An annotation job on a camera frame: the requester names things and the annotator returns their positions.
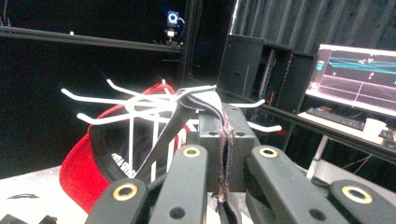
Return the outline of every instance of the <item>computer monitor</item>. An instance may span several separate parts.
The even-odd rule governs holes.
[[[320,45],[305,93],[396,117],[396,52]]]

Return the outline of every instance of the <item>black wall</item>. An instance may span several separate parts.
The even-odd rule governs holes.
[[[240,0],[233,35],[316,53],[320,44],[396,49],[394,0]]]
[[[14,27],[161,44],[169,9],[183,16],[184,2],[8,1],[7,17]],[[176,54],[8,37],[0,51],[0,178],[60,165],[88,128],[76,114],[112,106],[73,101],[61,88],[127,99],[106,80],[135,91],[177,83]]]
[[[218,82],[234,0],[203,1],[195,42],[192,74],[186,85],[215,85]]]

